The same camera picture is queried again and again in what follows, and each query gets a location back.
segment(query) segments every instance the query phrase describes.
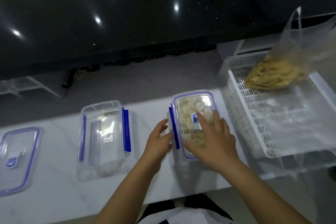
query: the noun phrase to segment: leg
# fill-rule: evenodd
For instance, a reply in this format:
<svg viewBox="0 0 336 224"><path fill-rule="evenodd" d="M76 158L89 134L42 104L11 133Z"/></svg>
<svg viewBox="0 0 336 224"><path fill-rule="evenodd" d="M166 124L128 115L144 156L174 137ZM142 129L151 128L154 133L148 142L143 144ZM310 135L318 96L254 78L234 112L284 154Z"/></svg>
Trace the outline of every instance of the leg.
<svg viewBox="0 0 336 224"><path fill-rule="evenodd" d="M223 209L221 209L218 205L216 205L210 198L208 198L203 193L187 196L185 198L184 206L196 209L202 208L206 210L211 210L215 213L220 214L225 218L233 220L229 214L227 214Z"/></svg>
<svg viewBox="0 0 336 224"><path fill-rule="evenodd" d="M159 212L163 212L165 210L170 210L170 209L174 209L175 205L174 202L172 200L166 200L166 201L161 201L161 202L156 202L156 203L152 203L149 204L145 211L143 212L142 217L140 218L140 220L138 221L138 223L145 217L154 214L154 213L159 213Z"/></svg>

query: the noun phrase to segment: sticker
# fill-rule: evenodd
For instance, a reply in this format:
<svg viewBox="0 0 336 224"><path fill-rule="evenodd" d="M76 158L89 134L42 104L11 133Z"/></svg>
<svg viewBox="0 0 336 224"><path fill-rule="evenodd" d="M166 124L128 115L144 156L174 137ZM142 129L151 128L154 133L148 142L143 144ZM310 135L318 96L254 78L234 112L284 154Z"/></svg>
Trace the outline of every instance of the sticker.
<svg viewBox="0 0 336 224"><path fill-rule="evenodd" d="M195 130L202 130L202 127L200 125L200 122L199 122L195 112L191 115L191 118L192 118L192 124L193 124L194 129Z"/></svg>
<svg viewBox="0 0 336 224"><path fill-rule="evenodd" d="M17 157L10 158L10 159L8 159L6 167L8 167L8 168L15 167L16 164L17 164L17 162L18 162L18 158Z"/></svg>

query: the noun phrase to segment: person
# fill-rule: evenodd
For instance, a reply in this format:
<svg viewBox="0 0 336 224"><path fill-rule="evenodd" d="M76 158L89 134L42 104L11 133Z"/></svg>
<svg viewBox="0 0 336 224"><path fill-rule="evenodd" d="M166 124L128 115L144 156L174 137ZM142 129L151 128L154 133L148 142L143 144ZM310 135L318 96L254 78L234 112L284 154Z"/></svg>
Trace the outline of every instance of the person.
<svg viewBox="0 0 336 224"><path fill-rule="evenodd" d="M200 113L197 113L197 117L205 133L205 145L200 147L185 142L184 146L237 190L258 224L311 224L240 161L236 139L217 111L213 114L213 126ZM172 133L160 136L168 128L167 122L168 119L164 119L156 125L140 160L92 224L136 223L149 184L171 148ZM233 223L231 217L204 194L186 197L184 206L175 208L172 201L149 204L139 224Z"/></svg>

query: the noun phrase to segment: black countertop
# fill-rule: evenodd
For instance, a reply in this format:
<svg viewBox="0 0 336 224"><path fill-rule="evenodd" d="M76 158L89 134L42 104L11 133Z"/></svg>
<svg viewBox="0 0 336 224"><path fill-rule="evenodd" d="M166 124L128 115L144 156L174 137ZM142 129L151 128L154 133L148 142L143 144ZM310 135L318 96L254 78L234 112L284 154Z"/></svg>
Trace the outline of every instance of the black countertop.
<svg viewBox="0 0 336 224"><path fill-rule="evenodd" d="M265 0L0 0L0 79L281 32L292 7L279 18L264 7ZM319 8L303 14L336 12L336 2Z"/></svg>

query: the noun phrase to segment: empty plastic container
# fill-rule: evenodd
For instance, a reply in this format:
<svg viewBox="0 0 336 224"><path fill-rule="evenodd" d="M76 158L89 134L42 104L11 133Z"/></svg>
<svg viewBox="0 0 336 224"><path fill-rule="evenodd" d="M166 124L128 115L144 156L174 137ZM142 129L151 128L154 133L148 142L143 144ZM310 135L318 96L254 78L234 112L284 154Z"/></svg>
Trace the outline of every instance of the empty plastic container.
<svg viewBox="0 0 336 224"><path fill-rule="evenodd" d="M216 110L213 94L209 90L194 90L174 95L169 108L173 124L177 149L182 146L183 155L188 159L195 159L183 146L183 141L191 141L202 146L205 141L204 132L196 116L201 113L208 123L213 124L213 111Z"/></svg>
<svg viewBox="0 0 336 224"><path fill-rule="evenodd" d="M36 165L41 129L7 132L0 142L0 196L26 190Z"/></svg>
<svg viewBox="0 0 336 224"><path fill-rule="evenodd" d="M78 151L82 179L106 176L131 151L128 110L117 100L86 106L81 111Z"/></svg>

